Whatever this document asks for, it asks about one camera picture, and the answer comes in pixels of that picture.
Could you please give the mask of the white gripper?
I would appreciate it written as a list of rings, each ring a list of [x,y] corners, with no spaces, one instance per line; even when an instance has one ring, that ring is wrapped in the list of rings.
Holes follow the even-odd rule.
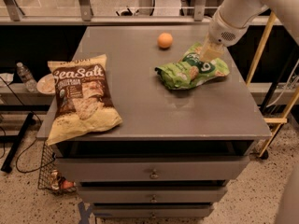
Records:
[[[238,12],[228,12],[218,9],[208,28],[208,35],[199,54],[199,60],[209,63],[219,58],[224,52],[224,46],[236,44],[249,27],[249,16]]]

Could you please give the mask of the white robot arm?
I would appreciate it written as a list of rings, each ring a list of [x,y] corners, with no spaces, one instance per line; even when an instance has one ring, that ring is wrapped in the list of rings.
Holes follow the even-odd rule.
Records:
[[[299,0],[223,0],[209,24],[200,60],[207,63],[219,58],[224,48],[236,44],[254,18],[268,8],[299,44]]]

